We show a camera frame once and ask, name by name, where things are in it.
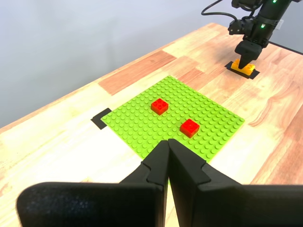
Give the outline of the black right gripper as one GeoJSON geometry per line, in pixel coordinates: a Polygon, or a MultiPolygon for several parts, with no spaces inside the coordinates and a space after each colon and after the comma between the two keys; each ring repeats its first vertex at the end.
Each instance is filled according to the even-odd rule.
{"type": "Polygon", "coordinates": [[[249,35],[243,36],[241,41],[235,48],[235,52],[241,56],[239,62],[239,69],[256,60],[262,52],[262,48],[266,48],[269,43],[269,34],[259,34],[256,37],[249,35]]]}

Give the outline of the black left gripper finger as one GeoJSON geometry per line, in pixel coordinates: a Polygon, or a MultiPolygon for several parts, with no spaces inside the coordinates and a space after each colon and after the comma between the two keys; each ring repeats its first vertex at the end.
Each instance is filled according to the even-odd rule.
{"type": "Polygon", "coordinates": [[[46,182],[26,188],[16,207],[24,227],[162,227],[169,143],[161,141],[119,183],[46,182]]]}
{"type": "Polygon", "coordinates": [[[300,185],[243,185],[213,168],[175,139],[170,170],[181,227],[300,227],[300,185]]]}

